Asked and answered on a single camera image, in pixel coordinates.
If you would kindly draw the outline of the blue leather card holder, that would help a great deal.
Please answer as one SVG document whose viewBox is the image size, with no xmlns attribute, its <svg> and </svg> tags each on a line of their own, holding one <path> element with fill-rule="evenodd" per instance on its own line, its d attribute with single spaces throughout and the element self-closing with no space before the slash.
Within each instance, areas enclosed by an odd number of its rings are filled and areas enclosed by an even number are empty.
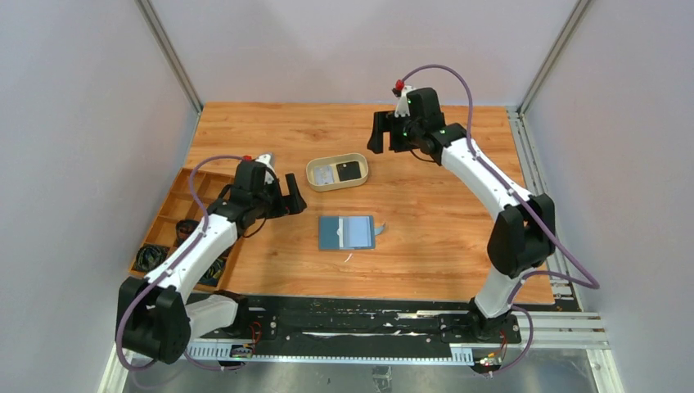
<svg viewBox="0 0 694 393">
<path fill-rule="evenodd" d="M 371 250 L 376 237 L 386 224 L 376 226 L 371 215 L 321 216 L 318 219 L 318 249 L 320 251 Z"/>
</svg>

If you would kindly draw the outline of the cream oval plastic tray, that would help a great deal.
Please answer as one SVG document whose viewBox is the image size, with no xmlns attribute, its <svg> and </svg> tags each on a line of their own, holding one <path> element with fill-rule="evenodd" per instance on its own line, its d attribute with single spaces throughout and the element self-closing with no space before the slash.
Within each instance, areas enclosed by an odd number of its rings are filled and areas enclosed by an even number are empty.
<svg viewBox="0 0 694 393">
<path fill-rule="evenodd" d="M 357 180 L 351 180 L 347 182 L 340 182 L 338 179 L 338 174 L 336 170 L 336 165 L 339 163 L 356 160 L 360 164 L 362 177 Z M 328 186 L 319 187 L 314 182 L 313 168 L 319 165 L 330 165 L 333 168 L 335 175 L 335 183 Z M 349 187 L 358 187 L 363 185 L 370 174 L 369 166 L 366 158 L 360 153 L 348 153 L 338 156 L 328 156 L 311 160 L 306 166 L 306 176 L 309 182 L 309 186 L 316 192 L 329 192 L 338 189 L 344 189 Z"/>
</svg>

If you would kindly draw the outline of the black VIP credit card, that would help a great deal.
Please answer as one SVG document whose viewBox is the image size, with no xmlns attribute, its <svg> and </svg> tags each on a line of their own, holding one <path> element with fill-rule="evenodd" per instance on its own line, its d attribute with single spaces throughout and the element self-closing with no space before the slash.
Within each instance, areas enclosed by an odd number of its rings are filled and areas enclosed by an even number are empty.
<svg viewBox="0 0 694 393">
<path fill-rule="evenodd" d="M 356 160 L 339 163 L 336 165 L 336 170 L 341 183 L 362 177 L 360 164 Z"/>
</svg>

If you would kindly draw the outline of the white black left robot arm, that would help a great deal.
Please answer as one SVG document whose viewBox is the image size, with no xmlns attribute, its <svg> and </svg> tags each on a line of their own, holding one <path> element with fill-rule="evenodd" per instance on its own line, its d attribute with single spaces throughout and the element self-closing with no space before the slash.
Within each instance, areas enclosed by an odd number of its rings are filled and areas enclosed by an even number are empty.
<svg viewBox="0 0 694 393">
<path fill-rule="evenodd" d="M 220 290 L 189 302 L 195 286 L 209 267 L 234 244 L 248 237 L 256 222 L 297 215 L 307 206 L 293 174 L 286 175 L 288 194 L 274 170 L 275 157 L 238 157 L 232 183 L 218 198 L 203 206 L 202 219 L 187 239 L 144 278 L 127 278 L 119 288 L 115 344 L 119 361 L 137 370 L 125 350 L 150 358 L 152 363 L 175 363 L 187 353 L 189 342 L 214 330 L 232 335 L 257 332 L 248 300 Z"/>
</svg>

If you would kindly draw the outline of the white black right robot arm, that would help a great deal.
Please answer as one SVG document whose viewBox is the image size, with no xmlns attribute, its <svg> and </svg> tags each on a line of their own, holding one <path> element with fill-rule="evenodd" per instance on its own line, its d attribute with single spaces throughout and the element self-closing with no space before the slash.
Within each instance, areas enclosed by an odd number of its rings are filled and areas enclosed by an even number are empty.
<svg viewBox="0 0 694 393">
<path fill-rule="evenodd" d="M 501 331 L 511 304 L 533 273 L 556 247 L 555 207 L 546 194 L 534 195 L 513 182 L 481 151 L 459 123 L 447 123 L 433 88 L 398 82 L 392 111 L 374 115 L 370 151 L 381 154 L 385 133 L 395 152 L 418 149 L 453 173 L 489 212 L 493 229 L 487 245 L 492 267 L 482 289 L 471 299 L 464 328 L 480 340 Z"/>
</svg>

